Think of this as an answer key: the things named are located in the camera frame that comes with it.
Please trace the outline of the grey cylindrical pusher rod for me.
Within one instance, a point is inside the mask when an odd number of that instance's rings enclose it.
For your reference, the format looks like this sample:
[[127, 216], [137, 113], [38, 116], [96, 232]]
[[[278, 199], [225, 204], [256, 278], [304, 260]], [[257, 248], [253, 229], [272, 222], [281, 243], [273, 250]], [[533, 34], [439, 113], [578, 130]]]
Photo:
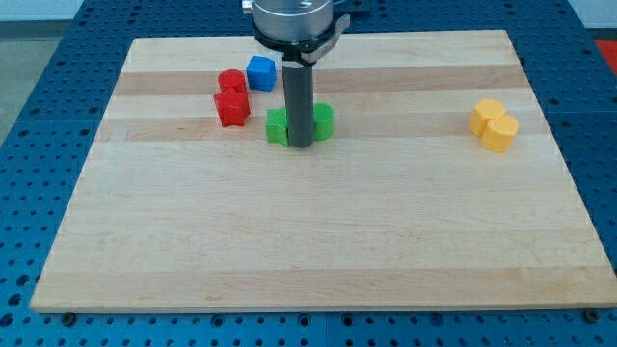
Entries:
[[310, 147], [314, 142], [313, 69], [282, 61], [282, 81], [289, 144]]

